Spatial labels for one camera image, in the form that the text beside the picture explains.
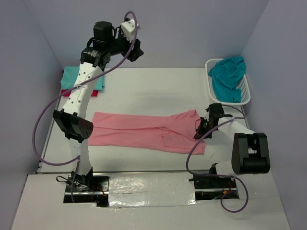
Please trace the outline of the pink t shirt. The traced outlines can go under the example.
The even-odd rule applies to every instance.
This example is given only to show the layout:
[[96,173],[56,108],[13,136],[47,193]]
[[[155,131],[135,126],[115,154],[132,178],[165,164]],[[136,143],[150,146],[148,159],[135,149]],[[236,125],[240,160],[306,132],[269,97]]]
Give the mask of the pink t shirt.
[[189,154],[201,123],[196,110],[171,116],[96,112],[90,146],[120,146]]

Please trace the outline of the red t shirt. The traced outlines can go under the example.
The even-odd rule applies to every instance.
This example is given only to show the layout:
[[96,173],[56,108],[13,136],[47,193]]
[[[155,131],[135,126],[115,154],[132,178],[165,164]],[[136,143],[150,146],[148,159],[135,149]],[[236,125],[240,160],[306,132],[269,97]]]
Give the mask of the red t shirt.
[[[93,90],[91,97],[97,97],[98,96],[99,91],[97,90]],[[66,94],[63,95],[63,97],[69,97],[71,94],[71,92],[67,92]]]

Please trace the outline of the mint green t shirt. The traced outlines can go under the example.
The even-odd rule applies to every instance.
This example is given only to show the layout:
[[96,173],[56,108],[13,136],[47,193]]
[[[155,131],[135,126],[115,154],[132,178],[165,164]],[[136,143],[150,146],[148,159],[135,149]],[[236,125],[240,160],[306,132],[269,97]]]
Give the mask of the mint green t shirt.
[[[63,77],[60,81],[61,91],[72,88],[79,74],[79,66],[66,66],[64,68]],[[105,88],[105,77],[100,77],[94,87],[95,91],[103,91]]]

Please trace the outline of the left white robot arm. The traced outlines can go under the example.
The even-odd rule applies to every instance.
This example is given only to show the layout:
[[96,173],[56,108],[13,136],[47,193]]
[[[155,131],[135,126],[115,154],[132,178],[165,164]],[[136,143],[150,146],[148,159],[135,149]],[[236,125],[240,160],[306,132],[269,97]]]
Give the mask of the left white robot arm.
[[133,19],[126,19],[119,27],[118,36],[114,36],[112,23],[97,22],[94,26],[94,36],[81,53],[75,89],[62,109],[53,113],[55,122],[69,141],[72,157],[77,158],[69,183],[83,191],[92,189],[94,185],[88,150],[88,139],[94,125],[85,118],[97,82],[96,76],[104,72],[112,56],[121,54],[134,62],[143,55],[141,43],[135,36],[138,28],[139,25]]

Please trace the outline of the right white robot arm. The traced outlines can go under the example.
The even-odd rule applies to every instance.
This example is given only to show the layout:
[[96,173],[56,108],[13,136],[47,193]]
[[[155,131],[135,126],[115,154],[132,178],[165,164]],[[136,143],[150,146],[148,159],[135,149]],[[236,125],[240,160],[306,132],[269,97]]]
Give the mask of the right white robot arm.
[[[201,118],[201,123],[196,129],[194,139],[196,144],[190,151],[186,169],[189,173],[198,177],[208,177],[209,183],[213,187],[220,187],[225,178],[235,179],[238,175],[244,174],[267,174],[271,169],[268,139],[266,134],[254,132],[238,122],[245,119],[245,114],[241,117],[226,114],[221,103],[213,103],[208,106],[206,112],[209,117]],[[214,131],[223,132],[233,143],[231,159],[215,163],[209,169],[209,173],[193,173],[189,169],[189,159],[196,147],[206,138],[212,138]]]

